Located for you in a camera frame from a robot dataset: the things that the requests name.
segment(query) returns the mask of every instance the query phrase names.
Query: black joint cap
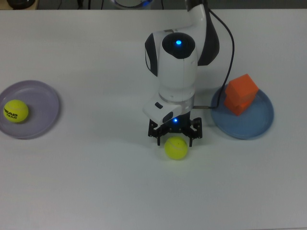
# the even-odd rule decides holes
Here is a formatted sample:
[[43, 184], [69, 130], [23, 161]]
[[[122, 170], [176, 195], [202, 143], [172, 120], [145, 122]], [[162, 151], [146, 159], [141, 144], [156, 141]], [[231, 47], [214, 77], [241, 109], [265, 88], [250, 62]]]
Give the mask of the black joint cap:
[[172, 119], [172, 118], [173, 118], [173, 115], [174, 115], [174, 113], [173, 113], [173, 112], [170, 112], [168, 115], [166, 115], [166, 116], [163, 118], [162, 122], [165, 123], [166, 121]]
[[177, 59], [190, 57], [195, 49], [193, 38], [185, 33], [172, 33], [162, 41], [163, 49]]
[[202, 4], [202, 0], [186, 0], [187, 11], [192, 10], [195, 6]]

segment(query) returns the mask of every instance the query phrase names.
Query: blue plate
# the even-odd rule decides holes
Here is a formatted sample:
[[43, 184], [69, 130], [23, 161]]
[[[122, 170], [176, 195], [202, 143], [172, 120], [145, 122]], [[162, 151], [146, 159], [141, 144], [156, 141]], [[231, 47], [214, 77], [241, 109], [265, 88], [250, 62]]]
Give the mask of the blue plate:
[[[214, 94], [211, 106], [216, 105], [219, 91], [220, 89]], [[225, 98], [226, 94], [223, 91], [219, 107], [211, 110], [215, 124], [223, 132], [238, 139], [253, 139], [270, 128], [274, 119], [274, 109], [263, 91], [258, 91], [253, 103], [240, 116], [233, 114], [224, 105]]]

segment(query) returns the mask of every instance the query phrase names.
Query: purple plate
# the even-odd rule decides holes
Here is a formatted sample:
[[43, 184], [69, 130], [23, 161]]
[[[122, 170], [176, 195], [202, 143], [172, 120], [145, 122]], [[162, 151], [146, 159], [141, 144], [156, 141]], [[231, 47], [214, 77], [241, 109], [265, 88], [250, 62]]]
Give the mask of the purple plate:
[[0, 108], [10, 100], [21, 100], [29, 108], [22, 123], [8, 121], [0, 113], [0, 130], [17, 139], [33, 139], [47, 132], [59, 114], [59, 98], [50, 86], [37, 80], [20, 81], [0, 94]]

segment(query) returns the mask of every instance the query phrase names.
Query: black cable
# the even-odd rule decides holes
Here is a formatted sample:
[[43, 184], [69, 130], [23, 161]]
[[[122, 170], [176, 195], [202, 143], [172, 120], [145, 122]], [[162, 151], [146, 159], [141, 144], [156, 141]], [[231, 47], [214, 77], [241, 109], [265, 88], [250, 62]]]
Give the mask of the black cable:
[[61, 0], [60, 3], [59, 3], [58, 10], [59, 10], [59, 8], [61, 7], [61, 5], [62, 5], [62, 0]]
[[226, 75], [226, 78], [223, 82], [223, 85], [220, 89], [220, 92], [219, 92], [219, 95], [217, 97], [217, 104], [216, 106], [194, 106], [193, 108], [194, 109], [216, 109], [217, 107], [219, 107], [219, 104], [220, 104], [220, 99], [221, 99], [221, 95], [222, 95], [222, 92], [224, 90], [224, 87], [226, 85], [226, 82], [228, 80], [228, 77], [229, 77], [229, 73], [230, 73], [230, 70], [231, 70], [231, 67], [232, 67], [232, 63], [234, 61], [234, 55], [235, 55], [235, 41], [234, 41], [234, 37], [232, 36], [232, 33], [231, 31], [229, 30], [229, 28], [227, 27], [227, 25], [215, 14], [212, 12], [211, 9], [209, 9], [209, 12], [226, 28], [226, 30], [228, 31], [230, 37], [231, 37], [231, 42], [232, 42], [232, 54], [231, 54], [231, 60], [230, 60], [230, 65], [229, 65], [229, 69], [228, 69], [228, 72], [227, 72], [227, 75]]

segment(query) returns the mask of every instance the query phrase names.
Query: blue led light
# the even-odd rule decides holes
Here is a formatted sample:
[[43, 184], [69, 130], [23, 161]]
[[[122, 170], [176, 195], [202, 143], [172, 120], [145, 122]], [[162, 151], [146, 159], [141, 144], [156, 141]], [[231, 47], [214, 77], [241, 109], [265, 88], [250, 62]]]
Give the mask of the blue led light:
[[150, 2], [149, 1], [146, 1], [143, 3], [143, 7], [147, 6]]

